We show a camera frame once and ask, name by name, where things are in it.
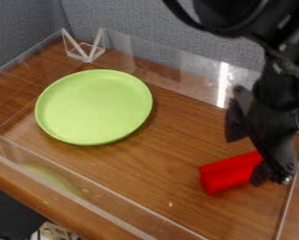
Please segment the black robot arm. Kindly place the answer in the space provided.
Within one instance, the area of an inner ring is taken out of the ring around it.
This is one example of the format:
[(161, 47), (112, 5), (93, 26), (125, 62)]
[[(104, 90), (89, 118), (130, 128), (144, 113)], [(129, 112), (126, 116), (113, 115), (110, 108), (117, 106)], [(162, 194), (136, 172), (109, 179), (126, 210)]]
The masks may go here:
[(297, 173), (295, 135), (299, 133), (299, 0), (162, 0), (190, 27), (225, 38), (248, 38), (267, 63), (253, 88), (237, 85), (226, 113), (226, 138), (250, 138), (263, 163), (250, 183), (287, 183)]

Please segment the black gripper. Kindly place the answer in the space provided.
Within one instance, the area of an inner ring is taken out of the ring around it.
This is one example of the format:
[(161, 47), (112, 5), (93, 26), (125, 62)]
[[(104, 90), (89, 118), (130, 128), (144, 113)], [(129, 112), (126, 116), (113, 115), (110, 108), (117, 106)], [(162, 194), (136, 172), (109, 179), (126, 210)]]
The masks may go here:
[(234, 87), (233, 95), (226, 111), (226, 140), (230, 143), (249, 137), (264, 159), (250, 183), (257, 188), (267, 181), (285, 184), (297, 173), (297, 111), (276, 111), (242, 85)]

